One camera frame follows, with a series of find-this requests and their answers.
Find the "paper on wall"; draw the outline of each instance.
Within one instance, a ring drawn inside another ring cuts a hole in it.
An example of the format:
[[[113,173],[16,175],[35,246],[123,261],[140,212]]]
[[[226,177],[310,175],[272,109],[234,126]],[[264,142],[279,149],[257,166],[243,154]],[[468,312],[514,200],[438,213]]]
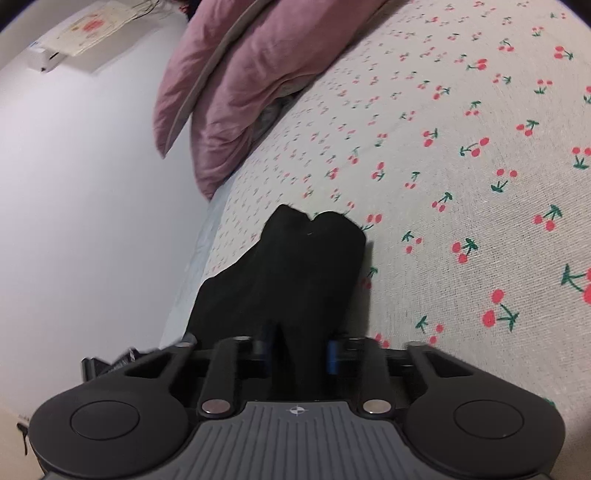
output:
[[[135,15],[132,9],[110,0],[84,14],[64,30],[47,35],[40,43],[51,50],[75,57],[119,30]]]

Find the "pillowcase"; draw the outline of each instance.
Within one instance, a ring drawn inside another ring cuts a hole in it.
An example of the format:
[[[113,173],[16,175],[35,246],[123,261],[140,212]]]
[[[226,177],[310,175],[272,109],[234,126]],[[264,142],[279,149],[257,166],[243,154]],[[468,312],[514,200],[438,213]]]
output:
[[[193,112],[191,153],[207,198],[248,154],[263,109],[326,70],[383,3],[279,0],[257,17],[210,76]]]
[[[164,157],[177,139],[211,72],[271,0],[203,0],[175,49],[158,90],[156,147]]]

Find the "black object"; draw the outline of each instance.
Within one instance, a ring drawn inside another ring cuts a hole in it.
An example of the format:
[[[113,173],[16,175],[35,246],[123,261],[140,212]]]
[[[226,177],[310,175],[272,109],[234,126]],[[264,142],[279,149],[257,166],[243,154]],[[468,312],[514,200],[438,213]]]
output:
[[[27,446],[27,435],[29,435],[29,428],[21,422],[17,423],[17,429],[22,434],[22,441],[25,444],[25,456],[29,454],[29,447]]]
[[[333,340],[325,400],[277,403],[272,345],[247,337],[209,350],[195,344],[153,352],[42,405],[30,441],[47,480],[284,471],[541,480],[563,444],[564,423],[546,400],[427,345]]]
[[[235,264],[206,280],[187,331],[210,349],[223,338],[279,326],[287,397],[319,400],[326,343],[341,327],[365,253],[365,234],[347,217],[279,205],[260,240]]]

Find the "cherry print bedsheet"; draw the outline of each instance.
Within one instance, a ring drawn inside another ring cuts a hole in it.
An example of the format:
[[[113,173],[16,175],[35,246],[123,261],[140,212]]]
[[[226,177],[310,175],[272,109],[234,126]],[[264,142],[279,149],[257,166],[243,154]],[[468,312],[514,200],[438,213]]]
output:
[[[352,329],[547,398],[556,478],[591,478],[590,45],[555,0],[390,12],[237,172],[204,279],[280,203],[347,215],[369,242]]]

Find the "black garment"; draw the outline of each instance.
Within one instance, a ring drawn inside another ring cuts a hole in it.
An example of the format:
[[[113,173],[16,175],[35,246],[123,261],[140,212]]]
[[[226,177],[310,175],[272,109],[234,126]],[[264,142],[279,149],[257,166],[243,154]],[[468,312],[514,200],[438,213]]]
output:
[[[187,6],[187,18],[189,20],[193,18],[193,15],[197,11],[197,7],[199,7],[200,3],[201,0],[189,0],[189,4]]]
[[[324,212],[310,220],[280,205],[261,239],[203,283],[187,331],[211,348],[274,325],[275,348],[290,364],[286,378],[297,396],[291,400],[316,397],[327,341],[343,324],[364,251],[365,234],[343,215]]]

